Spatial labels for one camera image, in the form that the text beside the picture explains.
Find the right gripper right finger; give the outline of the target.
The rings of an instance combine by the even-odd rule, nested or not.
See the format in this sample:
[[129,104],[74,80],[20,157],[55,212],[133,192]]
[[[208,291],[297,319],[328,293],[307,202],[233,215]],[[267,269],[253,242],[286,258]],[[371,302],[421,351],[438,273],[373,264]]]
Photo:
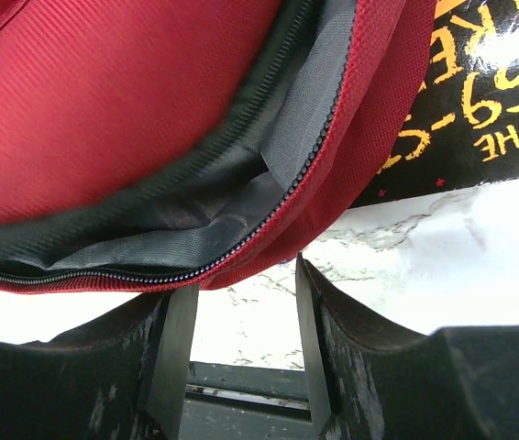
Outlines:
[[320,439],[519,439],[519,326],[422,335],[296,260],[312,424]]

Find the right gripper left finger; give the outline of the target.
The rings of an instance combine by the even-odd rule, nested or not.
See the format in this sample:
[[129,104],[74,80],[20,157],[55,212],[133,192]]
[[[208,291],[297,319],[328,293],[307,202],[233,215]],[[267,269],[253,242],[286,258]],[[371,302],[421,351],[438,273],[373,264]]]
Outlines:
[[48,343],[0,342],[0,439],[175,439],[198,290],[145,293]]

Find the red backpack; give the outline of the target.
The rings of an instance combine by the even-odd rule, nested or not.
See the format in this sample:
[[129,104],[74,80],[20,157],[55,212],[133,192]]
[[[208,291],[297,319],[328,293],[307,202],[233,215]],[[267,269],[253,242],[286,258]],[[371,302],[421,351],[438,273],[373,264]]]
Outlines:
[[432,1],[0,1],[0,290],[226,287],[353,203]]

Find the treehouse storey book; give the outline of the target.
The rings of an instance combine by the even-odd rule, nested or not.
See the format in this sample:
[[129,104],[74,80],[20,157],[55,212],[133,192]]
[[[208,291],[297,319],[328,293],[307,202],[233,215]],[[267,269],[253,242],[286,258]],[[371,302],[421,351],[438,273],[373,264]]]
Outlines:
[[441,1],[430,61],[367,206],[519,178],[519,0]]

